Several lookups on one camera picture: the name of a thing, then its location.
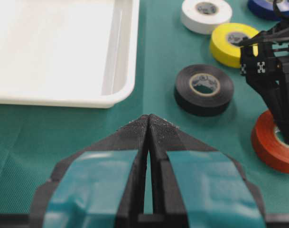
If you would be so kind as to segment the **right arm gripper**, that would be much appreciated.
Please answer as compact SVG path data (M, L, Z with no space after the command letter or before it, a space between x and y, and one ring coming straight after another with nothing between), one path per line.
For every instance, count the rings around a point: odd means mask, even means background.
M274 27L239 43L241 74L263 98L289 145L289 45L273 48L272 44L263 44L289 42L289 15L280 12L276 0L273 0L273 10L280 17Z

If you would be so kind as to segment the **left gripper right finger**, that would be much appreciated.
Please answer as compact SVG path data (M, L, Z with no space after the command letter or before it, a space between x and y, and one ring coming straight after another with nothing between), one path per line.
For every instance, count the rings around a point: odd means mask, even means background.
M164 228L263 228L259 189L233 158L149 116L154 212Z

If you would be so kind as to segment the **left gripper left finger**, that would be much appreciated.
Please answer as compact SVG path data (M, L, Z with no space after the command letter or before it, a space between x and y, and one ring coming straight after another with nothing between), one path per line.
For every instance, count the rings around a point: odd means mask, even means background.
M143 212L149 117L56 164L34 196L32 228L135 228Z

